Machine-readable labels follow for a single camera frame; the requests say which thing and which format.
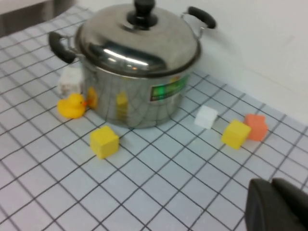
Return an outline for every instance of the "lid knob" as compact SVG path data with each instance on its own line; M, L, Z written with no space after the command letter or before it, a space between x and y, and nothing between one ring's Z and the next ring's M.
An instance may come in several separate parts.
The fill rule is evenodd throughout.
M136 29L149 30L150 27L157 24L156 15L151 14L155 0L135 0L134 5L135 11L128 13L127 21Z

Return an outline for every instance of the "white cube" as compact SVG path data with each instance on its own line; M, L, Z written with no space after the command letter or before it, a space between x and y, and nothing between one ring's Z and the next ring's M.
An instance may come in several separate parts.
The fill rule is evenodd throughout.
M63 96L81 93L84 77L81 68L67 66L58 81L58 91Z
M217 116L217 110L203 105L198 111L194 124L206 129L211 129Z

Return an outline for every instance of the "rubber duck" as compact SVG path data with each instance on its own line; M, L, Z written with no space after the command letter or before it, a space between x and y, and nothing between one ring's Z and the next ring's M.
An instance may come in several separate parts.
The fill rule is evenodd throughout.
M87 102L78 93L72 93L67 99L58 101L58 112L65 118L77 119L83 116L86 111Z

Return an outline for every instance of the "pot handle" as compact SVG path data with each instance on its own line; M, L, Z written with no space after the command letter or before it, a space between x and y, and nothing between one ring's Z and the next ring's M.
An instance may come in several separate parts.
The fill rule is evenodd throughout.
M196 17L201 22L204 22L207 25L207 28L209 29L215 29L216 28L216 20L207 12L197 8L190 6L187 11L188 14Z
M71 64L76 59L76 54L72 51L67 50L61 43L61 39L67 38L60 35L57 32L50 32L48 35L48 42L51 51L62 61L67 64Z
M207 25L207 28L209 28L209 29L215 29L216 26L217 26L216 20L210 14L208 14L207 12L205 12L205 11L203 11L203 10L197 8L197 7L193 7L193 6L188 7L187 12L182 13L181 18L183 18L184 15L186 15L186 14L190 14L190 15L196 17L201 22L205 23ZM205 30L204 27L200 28L199 35L196 36L197 39L200 39L202 37L204 30Z

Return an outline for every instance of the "orange block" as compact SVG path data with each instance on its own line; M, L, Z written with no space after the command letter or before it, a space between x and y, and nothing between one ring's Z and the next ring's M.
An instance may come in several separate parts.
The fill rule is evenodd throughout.
M264 115L248 114L245 117L244 123L251 127L251 132L248 136L248 139L253 141L263 140L269 129L265 123Z

